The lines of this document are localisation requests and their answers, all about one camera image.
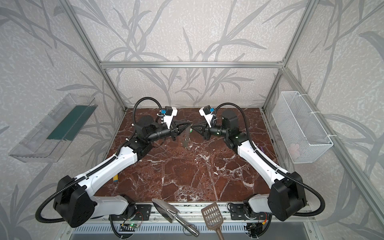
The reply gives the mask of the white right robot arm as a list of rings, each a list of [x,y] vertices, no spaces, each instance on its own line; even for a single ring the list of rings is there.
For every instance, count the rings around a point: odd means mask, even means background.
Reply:
[[[257,194],[244,201],[244,211],[249,217],[256,213],[268,213],[283,222],[306,205],[305,190],[295,183],[295,180],[302,181],[300,175],[290,174],[259,148],[253,149],[253,142],[246,133],[240,131],[239,118],[234,111],[223,112],[221,125],[211,123],[214,109],[210,106],[200,108],[199,113],[206,122],[195,126],[194,130],[205,140],[211,136],[222,137],[227,147],[246,160],[270,188],[269,194]]]

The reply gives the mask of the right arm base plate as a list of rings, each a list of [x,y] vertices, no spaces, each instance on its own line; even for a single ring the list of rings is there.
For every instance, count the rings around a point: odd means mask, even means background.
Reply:
[[[234,204],[228,203],[227,209],[231,215],[231,220],[257,220],[264,221],[267,219],[267,215],[265,213],[254,213],[251,212],[250,208],[245,208],[244,204]]]

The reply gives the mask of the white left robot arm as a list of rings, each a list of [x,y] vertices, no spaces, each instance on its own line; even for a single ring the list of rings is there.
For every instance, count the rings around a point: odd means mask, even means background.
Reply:
[[[155,122],[151,116],[142,117],[134,125],[135,135],[120,145],[115,154],[75,178],[65,176],[59,181],[54,209],[72,228],[92,218],[125,213],[132,203],[128,196],[96,197],[96,192],[115,175],[146,156],[153,148],[153,142],[167,137],[176,139],[190,125],[190,122],[172,120],[167,126]]]

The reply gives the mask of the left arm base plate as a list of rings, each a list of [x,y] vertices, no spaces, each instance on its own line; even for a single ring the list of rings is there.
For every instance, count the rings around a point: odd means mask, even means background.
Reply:
[[[134,214],[132,221],[149,221],[151,215],[152,205],[138,204],[136,205],[137,212]]]

